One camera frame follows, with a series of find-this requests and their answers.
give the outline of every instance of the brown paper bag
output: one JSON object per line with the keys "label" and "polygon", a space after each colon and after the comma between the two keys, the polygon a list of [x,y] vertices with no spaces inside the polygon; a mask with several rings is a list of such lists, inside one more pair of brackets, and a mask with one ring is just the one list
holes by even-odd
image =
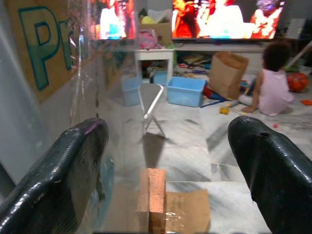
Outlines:
{"label": "brown paper bag", "polygon": [[226,99],[238,99],[240,83],[248,64],[249,59],[243,56],[230,52],[216,53],[211,66],[210,88]]}

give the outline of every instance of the pink sleeveless top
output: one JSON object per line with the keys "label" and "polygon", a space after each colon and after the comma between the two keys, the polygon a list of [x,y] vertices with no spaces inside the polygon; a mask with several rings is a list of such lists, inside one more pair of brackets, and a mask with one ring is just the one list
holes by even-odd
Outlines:
{"label": "pink sleeveless top", "polygon": [[286,72],[263,69],[263,83],[259,97],[259,110],[270,116],[276,116],[284,111],[293,95],[289,92]]}

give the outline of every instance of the orange ball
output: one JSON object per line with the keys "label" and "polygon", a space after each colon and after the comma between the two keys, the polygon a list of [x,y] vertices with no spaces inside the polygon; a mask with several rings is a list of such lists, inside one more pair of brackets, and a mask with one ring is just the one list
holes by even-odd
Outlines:
{"label": "orange ball", "polygon": [[290,91],[300,93],[308,87],[309,77],[303,73],[292,73],[288,75],[287,82]]}

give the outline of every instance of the wooden block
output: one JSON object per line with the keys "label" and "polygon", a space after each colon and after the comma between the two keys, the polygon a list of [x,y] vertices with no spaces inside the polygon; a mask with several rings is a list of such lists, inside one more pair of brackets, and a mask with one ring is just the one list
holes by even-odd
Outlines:
{"label": "wooden block", "polygon": [[141,169],[140,189],[138,191],[135,231],[147,233],[149,230],[149,179],[148,170]]}
{"label": "wooden block", "polygon": [[165,233],[166,223],[166,171],[148,169],[150,195],[150,228],[152,233]]}

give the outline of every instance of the shelf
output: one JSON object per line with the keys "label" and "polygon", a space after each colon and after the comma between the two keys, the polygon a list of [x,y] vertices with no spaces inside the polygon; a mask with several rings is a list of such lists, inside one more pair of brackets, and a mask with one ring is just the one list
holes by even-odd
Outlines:
{"label": "shelf", "polygon": [[203,52],[243,52],[243,53],[262,53],[263,46],[256,44],[184,44],[181,47],[176,47],[176,51],[203,51]]}

